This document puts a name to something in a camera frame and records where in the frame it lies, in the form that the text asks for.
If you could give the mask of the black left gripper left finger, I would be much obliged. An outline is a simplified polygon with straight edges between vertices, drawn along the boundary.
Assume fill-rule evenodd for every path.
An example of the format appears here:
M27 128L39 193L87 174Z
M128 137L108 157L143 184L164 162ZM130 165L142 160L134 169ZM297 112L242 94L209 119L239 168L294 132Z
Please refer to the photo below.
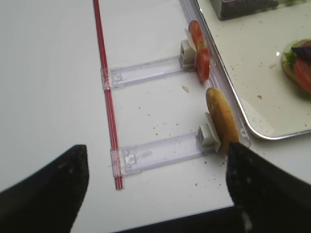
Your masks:
M89 184L86 145L74 145L0 193L2 233L69 233Z

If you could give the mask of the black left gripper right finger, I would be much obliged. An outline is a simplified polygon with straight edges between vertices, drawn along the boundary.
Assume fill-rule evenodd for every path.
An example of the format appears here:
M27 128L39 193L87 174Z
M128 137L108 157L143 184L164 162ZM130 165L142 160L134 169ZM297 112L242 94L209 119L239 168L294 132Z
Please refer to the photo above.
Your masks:
M311 185L230 143L226 185L246 233L309 233Z

